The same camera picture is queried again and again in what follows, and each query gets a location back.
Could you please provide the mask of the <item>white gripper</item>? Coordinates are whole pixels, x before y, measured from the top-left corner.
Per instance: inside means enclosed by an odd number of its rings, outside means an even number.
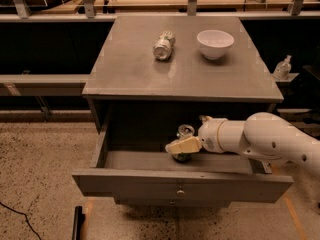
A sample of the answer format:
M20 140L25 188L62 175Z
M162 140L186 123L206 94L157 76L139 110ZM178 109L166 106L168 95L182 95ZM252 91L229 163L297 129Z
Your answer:
M219 129L226 121L226 118L213 118L207 115L201 115L201 127L198 129L198 137L188 136L172 141L165 146L167 153L191 154L197 153L202 147L213 153L224 153L219 141Z

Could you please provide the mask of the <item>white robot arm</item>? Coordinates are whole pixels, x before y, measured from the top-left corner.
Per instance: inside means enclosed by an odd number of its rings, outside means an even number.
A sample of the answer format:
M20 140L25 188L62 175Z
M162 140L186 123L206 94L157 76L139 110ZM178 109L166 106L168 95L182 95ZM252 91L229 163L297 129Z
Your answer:
M166 145L166 152L175 158L201 149L233 152L271 164L290 161L320 176L320 141L279 116L259 112L244 121L210 116L201 116L201 121L197 136L191 126L182 125L179 138Z

